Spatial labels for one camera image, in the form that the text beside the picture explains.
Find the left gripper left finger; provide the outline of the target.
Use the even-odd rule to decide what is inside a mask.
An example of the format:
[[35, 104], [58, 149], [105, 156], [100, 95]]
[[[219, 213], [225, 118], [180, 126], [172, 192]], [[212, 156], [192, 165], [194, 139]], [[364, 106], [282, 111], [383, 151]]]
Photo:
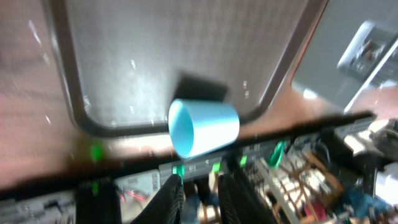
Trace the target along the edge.
[[172, 174], [131, 224], [181, 224], [183, 196], [182, 179]]

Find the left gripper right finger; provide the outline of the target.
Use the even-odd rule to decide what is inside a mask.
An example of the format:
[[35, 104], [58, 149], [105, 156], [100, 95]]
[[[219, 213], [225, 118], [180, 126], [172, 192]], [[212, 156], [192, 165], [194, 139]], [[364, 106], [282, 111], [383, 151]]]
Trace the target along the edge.
[[228, 174], [218, 177], [218, 198], [223, 224], [277, 223], [272, 212], [257, 207]]

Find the small blue cup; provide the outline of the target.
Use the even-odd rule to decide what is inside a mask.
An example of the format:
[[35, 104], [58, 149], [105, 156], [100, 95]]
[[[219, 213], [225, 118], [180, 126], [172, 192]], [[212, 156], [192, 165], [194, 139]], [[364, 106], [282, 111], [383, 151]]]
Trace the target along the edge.
[[168, 127], [177, 155], [191, 159], [235, 142], [240, 121], [230, 104], [176, 99], [169, 108]]

